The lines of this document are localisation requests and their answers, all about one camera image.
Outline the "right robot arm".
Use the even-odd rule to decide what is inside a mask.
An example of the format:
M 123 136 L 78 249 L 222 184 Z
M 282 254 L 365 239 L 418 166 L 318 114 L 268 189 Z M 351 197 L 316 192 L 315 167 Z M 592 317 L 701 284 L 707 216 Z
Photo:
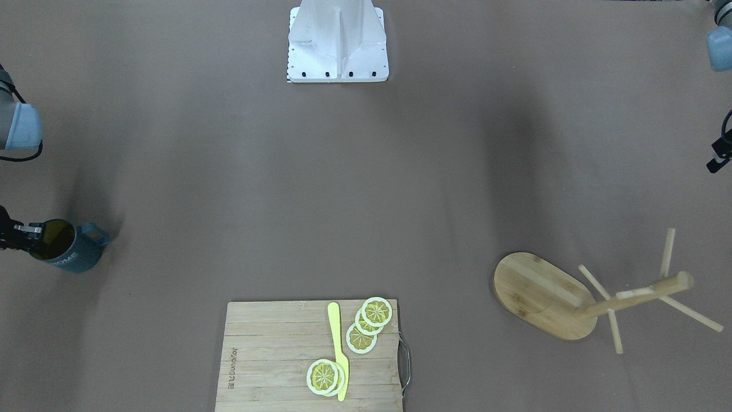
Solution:
M 27 157 L 2 156 L 2 161 L 22 163 L 39 157 L 43 151 L 42 123 L 35 107 L 28 104 L 18 92 L 10 73 L 1 67 L 1 149 L 2 151 L 36 149 Z M 1 207 L 1 248 L 44 253 L 42 242 L 44 223 L 24 224 L 10 217 Z

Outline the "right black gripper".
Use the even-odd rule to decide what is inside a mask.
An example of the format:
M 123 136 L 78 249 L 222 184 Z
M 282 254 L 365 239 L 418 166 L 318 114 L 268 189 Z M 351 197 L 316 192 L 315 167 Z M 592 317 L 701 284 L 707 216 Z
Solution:
M 7 209 L 1 206 L 1 250 L 13 249 L 26 251 L 31 255 L 44 255 L 46 253 L 46 244 L 42 240 L 17 240 L 17 234 L 15 233 L 18 231 L 24 233 L 26 236 L 42 236 L 44 224 L 34 224 L 34 226 L 17 224 L 18 222 L 10 218 Z

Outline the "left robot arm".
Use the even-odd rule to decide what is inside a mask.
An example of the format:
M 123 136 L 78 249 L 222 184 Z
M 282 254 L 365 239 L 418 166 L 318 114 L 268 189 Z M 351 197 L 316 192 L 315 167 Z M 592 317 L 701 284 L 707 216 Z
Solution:
M 731 1 L 711 1 L 716 28 L 706 34 L 706 44 L 712 70 L 731 69 Z

